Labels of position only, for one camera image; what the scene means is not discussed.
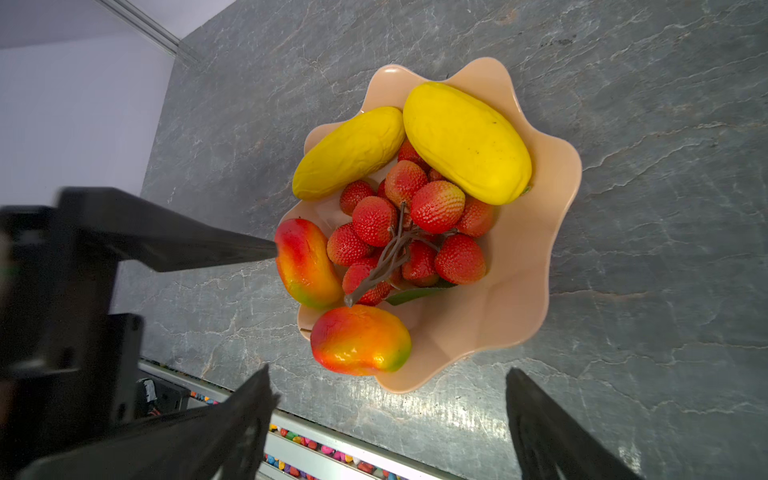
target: gray marble surface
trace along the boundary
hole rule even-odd
[[[466,478],[518,475],[517,366],[647,478],[765,476],[768,3],[238,0],[185,43],[143,196],[217,227],[271,238],[304,137],[387,63],[499,59],[584,181],[541,331],[414,393],[314,363],[273,261],[127,265],[115,309],[146,317],[145,356],[230,388],[269,362],[281,408]]]

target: lychee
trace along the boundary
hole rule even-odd
[[[427,174],[427,178],[431,182],[436,182],[437,180],[445,180],[445,177],[442,176],[440,172],[432,168],[429,173]]]
[[[432,286],[440,280],[435,270],[437,252],[424,242],[412,241],[408,248],[411,258],[402,265],[402,278],[416,286]]]
[[[382,183],[379,184],[379,189],[376,191],[376,196],[386,198],[386,177],[384,177]]]
[[[464,213],[456,224],[456,230],[470,237],[481,237],[493,227],[493,205],[467,196]]]
[[[411,230],[411,227],[413,227],[413,219],[411,218],[411,214],[409,212],[402,212],[402,229],[403,230]]]
[[[421,230],[420,232],[418,232],[418,235],[420,238],[423,238],[424,240],[430,243],[434,243],[435,245],[440,243],[440,239],[442,237],[442,235],[439,235],[437,233],[429,233],[429,232],[425,232],[424,230]]]
[[[347,215],[352,215],[352,212],[357,207],[357,203],[365,197],[375,195],[373,189],[368,182],[363,180],[353,181],[351,184],[344,187],[341,192],[341,198],[339,198],[339,205],[341,211]]]
[[[435,257],[435,270],[451,283],[474,283],[485,276],[485,257],[472,237],[457,233],[445,239]]]
[[[352,225],[362,241],[374,247],[385,247],[392,239],[397,210],[389,200],[366,197],[352,212]]]
[[[369,257],[378,259],[380,256],[382,256],[383,251],[384,251],[384,247],[374,247],[373,253],[371,253]]]
[[[462,189],[451,182],[429,182],[413,196],[413,223],[430,233],[444,233],[462,217],[464,199]]]
[[[344,293],[349,295],[354,292],[360,283],[368,278],[371,270],[376,268],[378,263],[379,259],[377,258],[366,258],[350,266],[344,274],[344,280],[341,282],[341,287],[344,289]],[[379,282],[371,290],[368,290],[357,303],[376,306],[381,303],[391,291],[392,285],[389,285],[386,281]]]
[[[398,208],[402,202],[410,205],[413,194],[427,182],[421,167],[408,160],[399,161],[386,175],[386,196]]]
[[[349,266],[373,253],[373,247],[355,233],[352,222],[345,223],[331,233],[327,245],[328,258],[336,265]]]
[[[400,147],[400,152],[398,152],[397,154],[397,161],[413,162],[425,172],[428,172],[430,168],[429,164],[427,164],[422,158],[422,156],[416,152],[416,149],[413,147],[413,145],[411,145],[411,142],[407,138],[406,138],[406,141],[402,142],[402,146]]]
[[[387,279],[387,282],[389,282],[389,285],[392,285],[392,286],[398,286],[402,284],[402,267],[401,266],[398,266],[392,271],[392,273],[389,274],[389,278]]]

